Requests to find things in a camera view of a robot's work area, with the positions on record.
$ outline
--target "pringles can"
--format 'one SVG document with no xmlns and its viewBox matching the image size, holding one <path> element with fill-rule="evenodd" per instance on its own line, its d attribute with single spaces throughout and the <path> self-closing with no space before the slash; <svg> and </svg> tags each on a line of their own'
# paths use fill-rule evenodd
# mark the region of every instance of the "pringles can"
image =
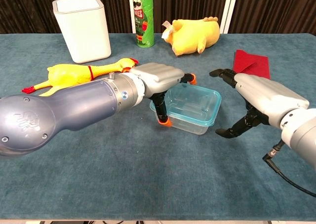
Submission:
<svg viewBox="0 0 316 224">
<path fill-rule="evenodd" d="M 154 45 L 154 0 L 133 0 L 136 40 L 139 47 Z"/>
</svg>

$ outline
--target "table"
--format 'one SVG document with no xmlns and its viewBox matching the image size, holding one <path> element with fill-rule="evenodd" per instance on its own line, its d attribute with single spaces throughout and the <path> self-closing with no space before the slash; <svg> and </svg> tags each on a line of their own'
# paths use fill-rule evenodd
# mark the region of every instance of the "table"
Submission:
<svg viewBox="0 0 316 224">
<path fill-rule="evenodd" d="M 180 57 L 160 37 L 143 49 L 132 34 L 110 34 L 112 55 L 92 65 L 132 57 L 194 72 L 198 85 L 222 95 L 215 125 L 201 136 L 162 127 L 144 99 L 80 131 L 62 131 L 36 152 L 0 160 L 0 219 L 316 220 L 316 199 L 261 159 L 279 141 L 279 130 L 259 125 L 231 140 L 215 134 L 246 109 L 234 89 L 208 75 L 232 68 L 237 49 L 266 55 L 272 79 L 315 107 L 316 37 L 221 35 L 201 55 Z M 1 96 L 46 80 L 46 68 L 59 63 L 73 63 L 62 35 L 0 35 Z M 274 161 L 285 175 L 316 191 L 314 170 L 290 148 Z"/>
</svg>

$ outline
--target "rubber chicken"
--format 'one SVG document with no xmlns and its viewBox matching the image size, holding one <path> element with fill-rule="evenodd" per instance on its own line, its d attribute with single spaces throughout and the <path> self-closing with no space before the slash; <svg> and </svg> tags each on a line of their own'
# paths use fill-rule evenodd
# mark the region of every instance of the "rubber chicken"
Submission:
<svg viewBox="0 0 316 224">
<path fill-rule="evenodd" d="M 138 61 L 132 58 L 123 58 L 116 63 L 103 66 L 59 64 L 47 68 L 47 81 L 24 88 L 22 92 L 30 94 L 45 87 L 52 87 L 47 92 L 40 94 L 44 97 L 50 96 L 60 89 L 90 82 L 100 75 L 110 72 L 128 72 L 135 64 L 138 64 Z"/>
<path fill-rule="evenodd" d="M 208 17 L 200 20 L 173 20 L 172 25 L 165 21 L 167 27 L 162 38 L 172 45 L 176 56 L 198 52 L 214 45 L 220 35 L 217 17 Z"/>
</svg>

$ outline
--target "screw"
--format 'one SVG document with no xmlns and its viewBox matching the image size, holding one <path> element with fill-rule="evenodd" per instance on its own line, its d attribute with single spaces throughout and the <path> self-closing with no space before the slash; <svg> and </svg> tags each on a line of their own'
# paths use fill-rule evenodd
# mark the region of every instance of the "screw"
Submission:
<svg viewBox="0 0 316 224">
<path fill-rule="evenodd" d="M 3 137 L 3 138 L 1 139 L 1 141 L 4 142 L 4 143 L 6 143 L 6 142 L 9 141 L 9 138 L 8 138 L 8 137 Z"/>
</svg>

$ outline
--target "orange gripper fingertip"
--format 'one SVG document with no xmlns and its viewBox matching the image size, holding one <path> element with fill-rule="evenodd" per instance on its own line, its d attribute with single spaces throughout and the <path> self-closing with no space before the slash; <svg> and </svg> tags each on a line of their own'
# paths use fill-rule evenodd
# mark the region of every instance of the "orange gripper fingertip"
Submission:
<svg viewBox="0 0 316 224">
<path fill-rule="evenodd" d="M 123 70 L 122 70 L 122 73 L 126 73 L 126 72 L 129 72 L 130 71 L 130 68 L 124 68 Z"/>
<path fill-rule="evenodd" d="M 138 64 L 139 62 L 138 62 L 138 60 L 135 60 L 135 59 L 133 59 L 133 58 L 130 58 L 132 61 L 134 61 L 134 63 L 135 64 Z"/>
<path fill-rule="evenodd" d="M 172 127 L 172 122 L 171 122 L 169 117 L 168 117 L 168 120 L 166 122 L 159 121 L 159 124 L 166 126 L 166 127 Z"/>
<path fill-rule="evenodd" d="M 192 85 L 196 85 L 197 84 L 197 76 L 195 74 L 191 74 L 193 76 L 193 79 L 189 82 Z"/>
</svg>

